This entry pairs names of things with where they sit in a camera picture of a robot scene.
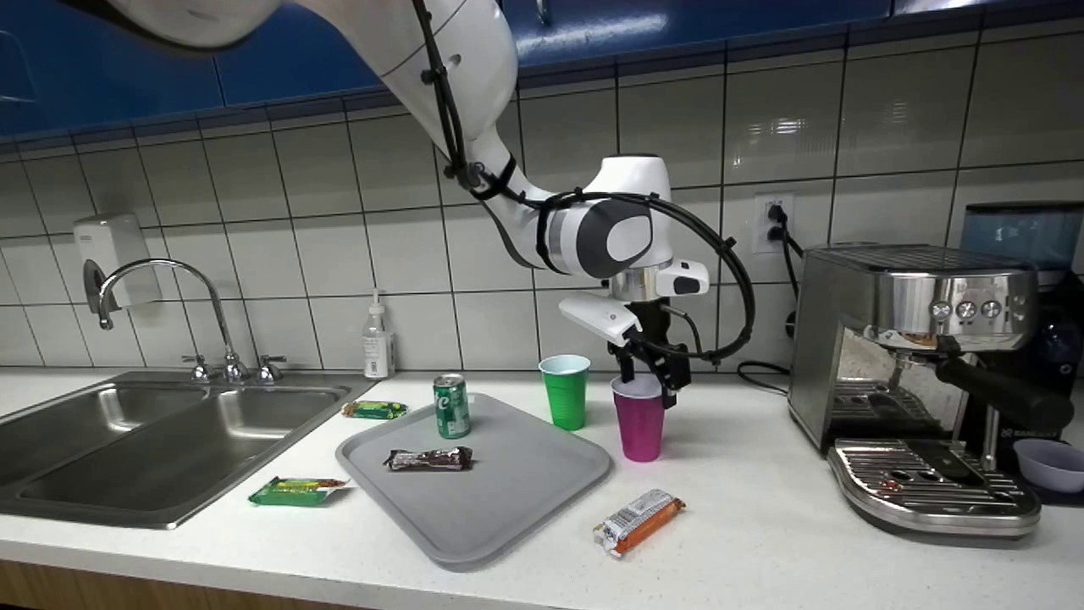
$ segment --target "plastic tray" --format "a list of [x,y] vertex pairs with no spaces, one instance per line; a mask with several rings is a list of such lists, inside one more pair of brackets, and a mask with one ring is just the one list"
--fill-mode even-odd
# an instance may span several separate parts
[[[387,473],[389,451],[463,444],[472,473]],[[437,436],[433,408],[338,448],[338,466],[446,571],[476,571],[593,490],[610,453],[493,397],[472,394],[472,434]]]

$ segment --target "electrical outlet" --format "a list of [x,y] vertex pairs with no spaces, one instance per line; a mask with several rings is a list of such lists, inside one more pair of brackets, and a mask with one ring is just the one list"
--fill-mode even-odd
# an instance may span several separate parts
[[749,250],[753,253],[781,253],[779,241],[768,241],[768,232],[774,229],[768,216],[772,207],[781,207],[781,214],[794,225],[794,192],[755,198],[753,200],[755,216],[749,222]]

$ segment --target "plastic cup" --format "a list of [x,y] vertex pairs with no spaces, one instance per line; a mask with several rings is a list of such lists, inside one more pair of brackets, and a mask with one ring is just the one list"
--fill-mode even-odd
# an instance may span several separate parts
[[541,361],[539,369],[549,397],[551,429],[578,431],[586,424],[590,361],[575,354],[562,354],[562,355]]
[[658,460],[664,451],[664,389],[655,378],[614,381],[619,448],[630,460]]

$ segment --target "pink cup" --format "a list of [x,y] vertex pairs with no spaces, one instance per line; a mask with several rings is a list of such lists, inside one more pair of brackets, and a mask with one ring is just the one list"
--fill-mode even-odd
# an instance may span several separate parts
[[658,460],[664,451],[664,394],[655,378],[614,381],[619,448],[630,460]]

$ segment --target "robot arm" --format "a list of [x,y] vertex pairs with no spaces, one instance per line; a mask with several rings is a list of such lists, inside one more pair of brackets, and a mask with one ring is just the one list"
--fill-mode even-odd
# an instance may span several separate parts
[[[225,49],[256,32],[286,0],[104,5],[164,40]],[[493,0],[295,5],[328,21],[406,107],[446,155],[446,178],[475,192],[517,265],[610,286],[610,299],[569,299],[562,312],[610,344],[624,378],[633,369],[630,361],[639,361],[664,386],[689,383],[689,355],[667,346],[667,314],[660,312],[664,299],[704,295],[710,283],[704,265],[673,258],[672,222],[689,225],[728,261],[745,299],[745,331],[728,348],[704,354],[704,361],[717,363],[749,338],[753,288],[745,267],[732,258],[732,241],[667,205],[664,159],[610,155],[586,186],[566,192],[549,192],[523,172],[493,129],[517,74],[515,40]]]

